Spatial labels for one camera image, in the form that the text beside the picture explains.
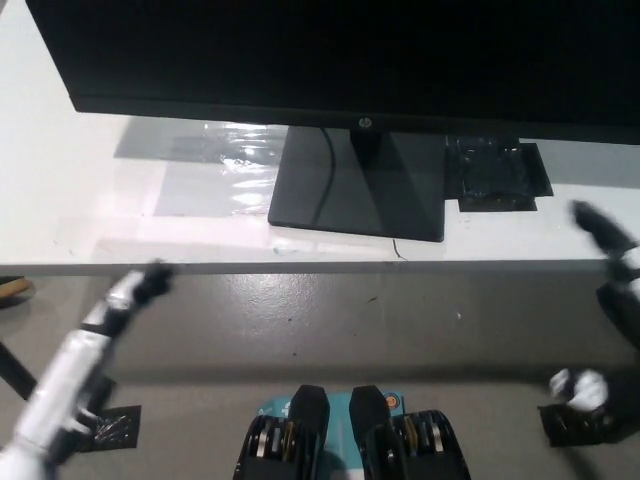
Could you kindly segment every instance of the monitor screen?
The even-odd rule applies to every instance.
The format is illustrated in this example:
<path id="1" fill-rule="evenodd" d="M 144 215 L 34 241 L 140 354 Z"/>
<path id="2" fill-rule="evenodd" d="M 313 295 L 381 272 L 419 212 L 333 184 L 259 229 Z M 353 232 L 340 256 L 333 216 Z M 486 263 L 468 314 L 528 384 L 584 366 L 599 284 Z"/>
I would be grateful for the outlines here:
<path id="1" fill-rule="evenodd" d="M 640 143 L 632 0 L 27 3 L 81 111 Z"/>

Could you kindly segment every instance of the plastic sheet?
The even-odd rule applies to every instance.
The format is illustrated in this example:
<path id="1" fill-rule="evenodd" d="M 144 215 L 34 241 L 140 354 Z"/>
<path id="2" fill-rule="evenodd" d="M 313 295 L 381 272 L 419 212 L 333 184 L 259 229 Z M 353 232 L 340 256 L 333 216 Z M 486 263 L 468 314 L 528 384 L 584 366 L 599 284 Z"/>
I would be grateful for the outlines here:
<path id="1" fill-rule="evenodd" d="M 116 157 L 169 161 L 157 216 L 263 215 L 286 136 L 280 125 L 136 117 Z"/>

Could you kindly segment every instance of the white desk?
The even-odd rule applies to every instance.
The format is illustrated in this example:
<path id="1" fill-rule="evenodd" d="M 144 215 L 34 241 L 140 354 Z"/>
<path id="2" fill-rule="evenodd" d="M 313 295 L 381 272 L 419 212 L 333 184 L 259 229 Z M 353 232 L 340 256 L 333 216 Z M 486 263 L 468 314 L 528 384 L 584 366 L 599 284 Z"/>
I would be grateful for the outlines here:
<path id="1" fill-rule="evenodd" d="M 168 136 L 170 122 L 176 131 L 206 124 L 135 120 L 145 121 L 160 122 Z M 24 1 L 8 3 L 0 16 L 0 272 L 96 273 L 154 257 L 211 273 L 599 258 L 571 224 L 571 199 L 592 201 L 640 238 L 637 147 L 538 142 L 555 193 L 537 200 L 538 212 L 467 214 L 450 201 L 444 243 L 398 240 L 399 258 L 390 239 L 275 228 L 264 213 L 159 216 L 178 162 L 116 158 L 131 122 L 76 113 Z M 152 151 L 166 139 L 139 141 Z M 224 174 L 221 165 L 181 164 L 194 179 Z M 189 187 L 173 198 L 196 193 Z"/>

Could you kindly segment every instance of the monitor base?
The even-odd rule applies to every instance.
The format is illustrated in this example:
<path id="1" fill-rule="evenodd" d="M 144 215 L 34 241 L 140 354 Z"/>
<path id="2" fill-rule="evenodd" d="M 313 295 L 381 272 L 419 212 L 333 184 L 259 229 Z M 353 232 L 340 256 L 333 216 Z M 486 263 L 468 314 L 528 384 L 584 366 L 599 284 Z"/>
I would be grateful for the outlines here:
<path id="1" fill-rule="evenodd" d="M 445 137 L 291 127 L 271 225 L 441 242 Z"/>

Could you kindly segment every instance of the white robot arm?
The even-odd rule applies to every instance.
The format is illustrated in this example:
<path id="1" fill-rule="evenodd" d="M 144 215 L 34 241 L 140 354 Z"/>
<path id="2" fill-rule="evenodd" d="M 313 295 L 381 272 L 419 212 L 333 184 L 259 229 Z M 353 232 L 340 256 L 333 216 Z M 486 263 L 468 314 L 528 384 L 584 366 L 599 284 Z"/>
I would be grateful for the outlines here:
<path id="1" fill-rule="evenodd" d="M 57 467 L 93 435 L 111 393 L 104 369 L 115 343 L 143 307 L 169 291 L 172 276 L 161 263 L 129 272 L 67 335 L 0 453 L 0 480 L 56 478 Z"/>

